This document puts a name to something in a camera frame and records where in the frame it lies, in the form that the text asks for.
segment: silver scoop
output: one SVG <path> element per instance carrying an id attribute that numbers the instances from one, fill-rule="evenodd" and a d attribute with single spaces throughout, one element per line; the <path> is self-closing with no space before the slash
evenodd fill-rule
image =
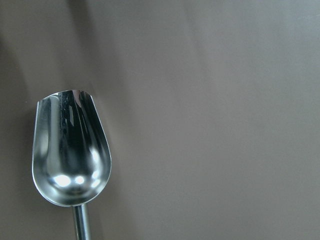
<path id="1" fill-rule="evenodd" d="M 54 93 L 37 104 L 32 176 L 49 202 L 72 207 L 78 240 L 90 240 L 86 203 L 106 186 L 111 156 L 92 97 L 85 91 Z"/>

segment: metal scoop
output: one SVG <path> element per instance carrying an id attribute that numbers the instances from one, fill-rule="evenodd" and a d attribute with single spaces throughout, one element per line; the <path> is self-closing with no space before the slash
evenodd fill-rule
<path id="1" fill-rule="evenodd" d="M 90 240 L 86 203 L 106 186 L 111 156 L 92 97 L 85 91 L 54 93 L 37 104 L 32 176 L 49 202 L 72 207 L 78 240 Z"/>

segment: gray background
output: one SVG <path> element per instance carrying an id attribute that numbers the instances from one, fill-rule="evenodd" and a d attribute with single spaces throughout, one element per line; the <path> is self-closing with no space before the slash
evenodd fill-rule
<path id="1" fill-rule="evenodd" d="M 113 157 L 93 239 L 319 239 L 319 1 L 1 0 L 0 239 L 74 239 L 31 175 L 37 101 L 69 89 Z"/>

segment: metal handle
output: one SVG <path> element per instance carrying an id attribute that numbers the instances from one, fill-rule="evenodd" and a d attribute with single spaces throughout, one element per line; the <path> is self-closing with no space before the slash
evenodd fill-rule
<path id="1" fill-rule="evenodd" d="M 87 204 L 73 206 L 73 219 L 77 240 L 91 240 Z"/>

